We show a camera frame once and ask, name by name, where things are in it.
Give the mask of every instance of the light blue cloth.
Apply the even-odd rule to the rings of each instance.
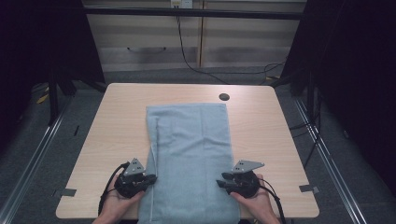
[[[139,208],[139,223],[238,223],[238,203],[216,180],[233,168],[224,104],[147,108],[146,174],[158,176]]]

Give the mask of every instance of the human arm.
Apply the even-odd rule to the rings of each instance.
[[[256,176],[262,179],[262,175],[256,174]],[[271,206],[270,195],[265,189],[259,189],[256,196],[248,199],[236,192],[231,192],[230,195],[244,205],[251,215],[257,218],[260,223],[279,224],[279,220]]]
[[[131,199],[121,196],[115,189],[114,184],[117,180],[117,175],[111,180],[107,190],[109,193],[106,196],[102,212],[99,217],[92,224],[114,224],[119,221],[128,211],[132,204],[137,203],[142,199],[145,192],[140,191]]]

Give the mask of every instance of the person's left hand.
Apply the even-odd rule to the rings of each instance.
[[[137,203],[144,196],[145,191],[138,192],[131,199],[121,196],[117,190],[114,189],[114,184],[116,183],[117,178],[118,176],[116,175],[111,180],[107,189],[111,191],[106,196],[102,212],[92,224],[116,223],[125,215],[126,211],[128,211],[132,204]]]

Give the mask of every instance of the wooden table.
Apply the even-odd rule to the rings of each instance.
[[[230,100],[221,101],[221,93],[229,94]],[[234,162],[265,163],[255,173],[272,184],[285,217],[318,215],[313,193],[300,192],[299,186],[309,183],[271,87],[117,83],[108,86],[67,183],[66,188],[76,189],[76,195],[62,197],[57,217],[97,217],[100,196],[112,172],[134,157],[146,166],[146,106],[178,103],[226,104]],[[272,206],[278,215],[275,201]],[[138,204],[125,218],[136,219],[137,210]],[[242,206],[241,217],[251,217]]]

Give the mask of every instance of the black round hole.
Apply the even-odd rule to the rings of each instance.
[[[228,100],[230,100],[230,95],[227,94],[227,93],[222,93],[222,94],[219,95],[219,98],[222,101],[228,101]]]

